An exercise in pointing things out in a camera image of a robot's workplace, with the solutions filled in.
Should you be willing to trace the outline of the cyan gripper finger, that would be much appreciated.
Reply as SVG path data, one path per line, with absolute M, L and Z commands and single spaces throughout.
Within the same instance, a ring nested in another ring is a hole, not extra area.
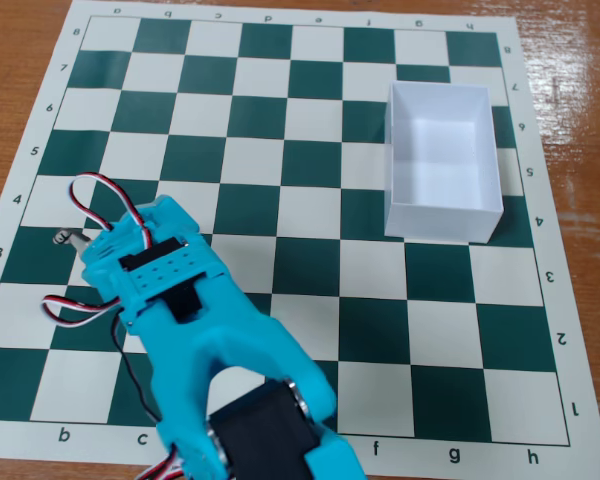
M 154 244 L 170 238 L 188 244 L 204 242 L 198 223 L 168 195 L 161 195 L 146 205 L 146 225 Z

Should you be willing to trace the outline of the cyan gripper body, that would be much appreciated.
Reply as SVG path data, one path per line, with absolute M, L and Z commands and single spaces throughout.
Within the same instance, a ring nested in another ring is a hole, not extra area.
M 119 259 L 136 255 L 146 250 L 152 243 L 145 241 L 143 228 L 130 212 L 125 212 L 113 222 L 111 230 L 103 230 L 81 255 L 85 264 L 83 279 L 91 286 L 102 286 L 108 282 L 108 275 L 120 266 Z

